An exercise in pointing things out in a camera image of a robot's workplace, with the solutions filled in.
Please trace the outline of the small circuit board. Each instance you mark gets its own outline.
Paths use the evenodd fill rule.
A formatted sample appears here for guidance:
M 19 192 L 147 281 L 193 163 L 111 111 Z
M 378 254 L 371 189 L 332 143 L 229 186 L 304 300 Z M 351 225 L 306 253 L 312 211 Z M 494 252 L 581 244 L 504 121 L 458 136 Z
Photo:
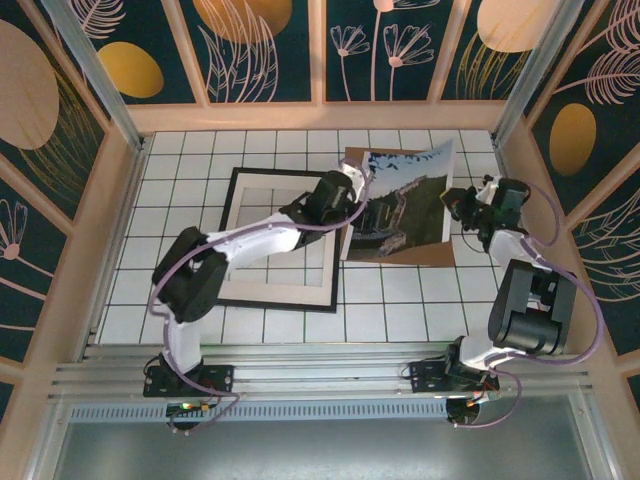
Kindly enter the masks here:
M 167 418 L 176 416 L 202 417 L 215 406 L 216 403 L 202 401 L 169 403 L 166 407 L 165 416 Z
M 446 420 L 454 427 L 461 429 L 480 429 L 501 423 L 505 417 L 501 416 L 492 421 L 478 423 L 481 406 L 485 403 L 501 398 L 499 393 L 483 393 L 477 396 L 448 398 L 445 402 Z

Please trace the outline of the grey metal panel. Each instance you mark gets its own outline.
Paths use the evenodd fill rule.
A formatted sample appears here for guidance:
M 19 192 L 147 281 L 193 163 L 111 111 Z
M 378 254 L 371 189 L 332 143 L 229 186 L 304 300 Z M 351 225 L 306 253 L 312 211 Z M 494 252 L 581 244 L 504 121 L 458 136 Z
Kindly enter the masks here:
M 55 480 L 594 480 L 573 429 L 438 421 L 74 424 Z

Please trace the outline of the aluminium corner post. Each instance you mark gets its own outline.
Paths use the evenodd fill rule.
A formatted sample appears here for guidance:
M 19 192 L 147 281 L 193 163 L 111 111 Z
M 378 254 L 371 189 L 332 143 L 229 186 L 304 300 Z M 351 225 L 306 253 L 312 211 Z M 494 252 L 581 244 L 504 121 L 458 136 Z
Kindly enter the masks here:
M 127 143 L 140 151 L 143 140 L 92 43 L 107 40 L 115 32 L 126 16 L 124 0 L 38 1 Z
M 503 114 L 492 133 L 493 145 L 496 149 L 503 146 L 514 130 L 537 86 L 576 23 L 584 1 L 559 0 L 551 19 L 517 78 L 506 101 Z

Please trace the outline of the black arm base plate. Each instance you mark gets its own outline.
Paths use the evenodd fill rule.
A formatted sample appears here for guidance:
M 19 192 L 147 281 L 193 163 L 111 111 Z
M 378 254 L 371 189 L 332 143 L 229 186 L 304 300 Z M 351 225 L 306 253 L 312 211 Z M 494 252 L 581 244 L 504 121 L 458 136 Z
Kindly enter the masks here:
M 488 371 L 471 369 L 462 364 L 449 365 L 445 360 L 409 363 L 409 380 L 414 393 L 457 393 L 499 391 L 496 376 Z
M 159 365 L 149 366 L 146 369 L 143 396 L 145 398 L 204 398 L 210 396 L 208 392 L 210 389 L 231 392 L 234 367 L 201 364 L 187 372 L 186 377 L 206 388 L 207 391 L 196 389 L 185 383 L 168 363 L 162 361 Z

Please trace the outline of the aluminium rail beam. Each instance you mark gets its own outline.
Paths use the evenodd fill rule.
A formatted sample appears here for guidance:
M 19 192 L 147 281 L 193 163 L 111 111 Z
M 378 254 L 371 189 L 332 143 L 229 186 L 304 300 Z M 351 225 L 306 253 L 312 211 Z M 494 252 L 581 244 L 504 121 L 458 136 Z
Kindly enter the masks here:
M 410 395 L 401 379 L 407 363 L 434 357 L 443 342 L 299 343 L 210 345 L 209 364 L 235 368 L 233 390 L 245 401 L 400 398 Z M 142 399 L 144 364 L 157 345 L 97 345 L 78 363 L 56 367 L 50 400 L 118 402 Z

